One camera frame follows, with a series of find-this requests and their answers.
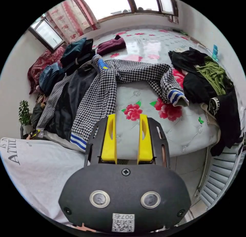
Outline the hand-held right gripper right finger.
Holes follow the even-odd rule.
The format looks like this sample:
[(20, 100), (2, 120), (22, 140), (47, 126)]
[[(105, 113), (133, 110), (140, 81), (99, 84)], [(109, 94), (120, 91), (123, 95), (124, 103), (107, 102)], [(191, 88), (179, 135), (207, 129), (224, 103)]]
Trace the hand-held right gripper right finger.
[(140, 114), (137, 163), (152, 163), (153, 152), (147, 115)]

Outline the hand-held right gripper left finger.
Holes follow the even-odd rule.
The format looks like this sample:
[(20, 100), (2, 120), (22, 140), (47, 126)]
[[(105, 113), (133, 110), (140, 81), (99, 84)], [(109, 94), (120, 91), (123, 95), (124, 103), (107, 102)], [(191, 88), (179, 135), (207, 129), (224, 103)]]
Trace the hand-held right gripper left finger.
[(115, 114), (108, 116), (101, 159), (103, 162), (117, 163)]

